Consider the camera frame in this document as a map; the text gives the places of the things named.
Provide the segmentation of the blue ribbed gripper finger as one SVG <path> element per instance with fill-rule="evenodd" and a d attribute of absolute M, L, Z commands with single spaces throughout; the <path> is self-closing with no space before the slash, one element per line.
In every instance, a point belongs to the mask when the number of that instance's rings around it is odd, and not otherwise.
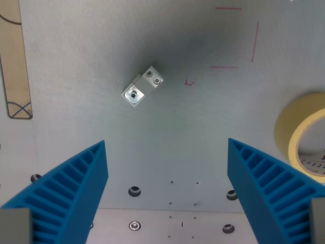
<path fill-rule="evenodd" d="M 232 138 L 227 170 L 258 243 L 311 243 L 309 206 L 322 184 Z"/>
<path fill-rule="evenodd" d="M 30 210 L 32 243 L 86 243 L 108 178 L 105 142 L 100 141 L 44 174 L 2 208 Z"/>

